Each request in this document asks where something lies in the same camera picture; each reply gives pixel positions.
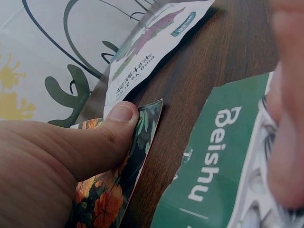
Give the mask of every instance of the plant illustration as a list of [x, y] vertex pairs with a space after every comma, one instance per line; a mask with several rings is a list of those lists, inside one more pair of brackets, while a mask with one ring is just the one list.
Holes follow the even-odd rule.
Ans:
[[50, 96], [59, 104], [73, 109], [72, 114], [65, 120], [52, 120], [50, 124], [61, 127], [70, 127], [73, 125], [84, 106], [85, 102], [90, 96], [90, 88], [84, 72], [77, 66], [72, 64], [67, 65], [67, 68], [73, 78], [72, 83], [75, 84], [77, 95], [66, 93], [61, 89], [58, 81], [49, 76], [45, 79], [45, 87]]
[[35, 106], [28, 103], [26, 98], [21, 99], [21, 107], [18, 108], [18, 94], [16, 92], [7, 92], [19, 84], [19, 78], [26, 78], [26, 73], [17, 73], [16, 69], [21, 65], [19, 61], [11, 67], [12, 54], [9, 54], [8, 61], [0, 70], [0, 118], [4, 120], [29, 120], [33, 118]]
[[173, 22], [175, 17], [184, 11], [185, 8], [182, 8], [176, 12], [169, 13], [168, 15], [162, 17], [157, 22], [152, 24], [149, 28], [145, 29], [145, 32], [132, 44], [132, 40], [126, 43], [125, 47], [122, 48], [122, 51], [117, 56], [117, 59], [120, 60], [123, 57], [127, 57], [126, 60], [120, 65], [117, 71], [113, 75], [113, 80], [115, 80], [121, 72], [127, 67], [132, 58], [139, 53], [143, 46], [151, 39], [157, 36], [162, 30], [166, 29]]

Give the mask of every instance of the green cactus drawing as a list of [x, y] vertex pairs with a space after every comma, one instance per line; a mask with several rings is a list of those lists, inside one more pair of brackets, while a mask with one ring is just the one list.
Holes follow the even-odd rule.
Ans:
[[72, 114], [65, 120], [51, 120], [48, 123], [61, 126], [70, 127], [73, 125], [83, 108], [85, 102], [90, 96], [90, 88], [84, 72], [77, 66], [67, 65], [67, 68], [73, 78], [72, 83], [75, 84], [77, 96], [68, 94], [63, 91], [58, 81], [49, 76], [45, 79], [45, 87], [50, 96], [59, 104], [73, 109]]

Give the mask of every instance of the seed packet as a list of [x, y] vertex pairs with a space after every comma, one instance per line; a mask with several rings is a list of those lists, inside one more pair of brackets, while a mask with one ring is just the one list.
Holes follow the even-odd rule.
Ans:
[[[121, 164], [78, 183], [67, 228], [117, 228], [148, 155], [162, 111], [162, 100], [140, 107], [132, 144]], [[103, 124], [93, 119], [72, 128], [94, 129]]]
[[165, 55], [203, 18], [214, 1], [166, 4], [125, 42], [110, 65], [104, 117], [150, 75]]
[[212, 90], [152, 228], [302, 228], [266, 176], [277, 126], [266, 105], [273, 72]]

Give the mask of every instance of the white paper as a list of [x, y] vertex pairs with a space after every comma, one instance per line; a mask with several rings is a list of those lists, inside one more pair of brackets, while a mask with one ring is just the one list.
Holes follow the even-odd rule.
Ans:
[[104, 118], [115, 104], [146, 79], [161, 59], [206, 14], [215, 0], [170, 3], [161, 8], [114, 57]]

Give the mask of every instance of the floral packet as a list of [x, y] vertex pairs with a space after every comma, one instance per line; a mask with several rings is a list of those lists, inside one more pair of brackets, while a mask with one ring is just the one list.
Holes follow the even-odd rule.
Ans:
[[[162, 103], [161, 99], [138, 109], [133, 142], [116, 169], [78, 183], [67, 228], [119, 227], [153, 141]], [[102, 118], [93, 119], [71, 128], [94, 129], [102, 122]]]

